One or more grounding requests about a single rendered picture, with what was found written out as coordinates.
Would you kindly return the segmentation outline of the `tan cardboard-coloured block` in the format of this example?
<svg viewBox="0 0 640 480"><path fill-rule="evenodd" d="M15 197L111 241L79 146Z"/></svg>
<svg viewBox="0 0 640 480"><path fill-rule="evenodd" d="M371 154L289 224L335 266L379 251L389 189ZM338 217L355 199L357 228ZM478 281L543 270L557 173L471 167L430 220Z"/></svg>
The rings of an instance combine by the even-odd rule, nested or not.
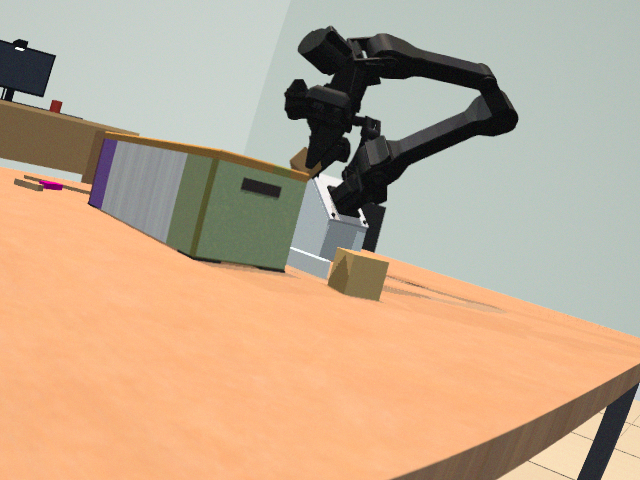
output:
<svg viewBox="0 0 640 480"><path fill-rule="evenodd" d="M291 169L309 174L309 178L308 178L309 180L321 170L321 160L313 169L306 168L305 162L306 162L307 152L308 152L308 149L304 147L297 154L295 154L291 159L289 159L289 163L290 163Z"/></svg>

